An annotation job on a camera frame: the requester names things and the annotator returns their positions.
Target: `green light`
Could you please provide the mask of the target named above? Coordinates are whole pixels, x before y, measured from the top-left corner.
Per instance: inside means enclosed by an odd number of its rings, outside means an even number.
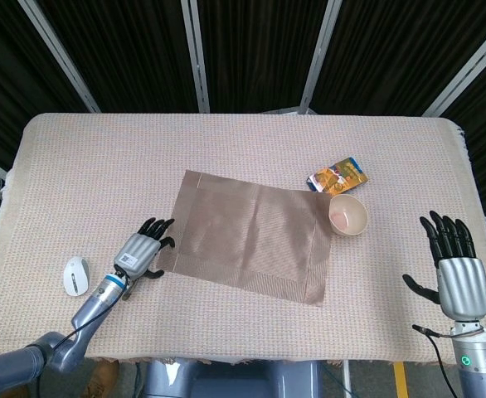
[[[460,361],[462,362],[462,364],[464,366],[470,366],[472,364],[472,360],[469,359],[469,357],[463,355],[461,358],[460,358]]]

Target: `yellow tape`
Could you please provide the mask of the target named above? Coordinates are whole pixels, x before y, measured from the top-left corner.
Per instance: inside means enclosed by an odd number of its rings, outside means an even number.
[[[394,378],[396,379],[396,396],[398,398],[409,398],[406,369],[403,366],[403,362],[394,362]]]

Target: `blue ring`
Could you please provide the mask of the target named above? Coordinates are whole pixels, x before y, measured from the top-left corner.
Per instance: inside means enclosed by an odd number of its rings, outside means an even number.
[[[115,284],[117,284],[121,289],[125,289],[125,285],[117,277],[115,277],[113,275],[106,275],[104,278],[105,279],[108,279],[108,280],[111,280],[112,282],[114,282]]]

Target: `metal pole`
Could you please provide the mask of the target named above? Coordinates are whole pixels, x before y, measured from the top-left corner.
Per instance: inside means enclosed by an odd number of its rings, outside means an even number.
[[[306,114],[308,112],[309,103],[311,103],[311,99],[313,98],[315,85],[317,85],[318,76],[323,67],[324,57],[326,56],[326,51],[328,51],[328,45],[332,38],[333,29],[335,28],[335,22],[341,9],[341,3],[342,0],[328,0],[323,23],[320,26],[320,33],[318,34],[317,44],[313,53],[313,59],[309,67],[304,93],[300,101],[299,114]]]
[[[422,116],[441,116],[462,94],[472,81],[486,68],[486,40],[469,58],[452,81],[442,90]]]
[[[197,95],[197,105],[202,114],[210,113],[207,74],[202,51],[201,23],[197,0],[181,0],[184,27],[186,28],[187,48],[192,62],[193,81]]]
[[[18,3],[27,14],[27,17],[36,28],[38,34],[41,35],[47,48],[51,51],[51,54],[65,73],[71,85],[73,85],[75,91],[85,103],[86,108],[92,113],[100,113],[100,107],[96,104],[88,86],[57,37],[57,34],[55,34],[55,31],[47,21],[44,13],[36,3],[36,0],[18,0]]]
[[[343,361],[343,386],[344,386],[344,398],[352,398],[352,383],[350,380],[350,362],[348,359]]]

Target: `woven tablecloth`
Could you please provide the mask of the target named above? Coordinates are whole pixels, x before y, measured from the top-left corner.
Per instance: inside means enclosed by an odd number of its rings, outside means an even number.
[[[369,226],[359,237],[330,236],[323,307],[167,273],[116,305],[87,355],[433,361],[411,324],[448,332],[452,322],[401,279],[436,286],[418,217],[461,218],[486,268],[486,223],[459,128],[445,119],[264,114],[34,118],[0,209],[0,352],[70,332],[87,294],[66,295],[66,261],[85,257],[95,288],[143,221],[171,215],[186,169],[307,189],[309,174],[348,156],[370,179],[352,191]],[[440,348],[454,362],[450,342]]]

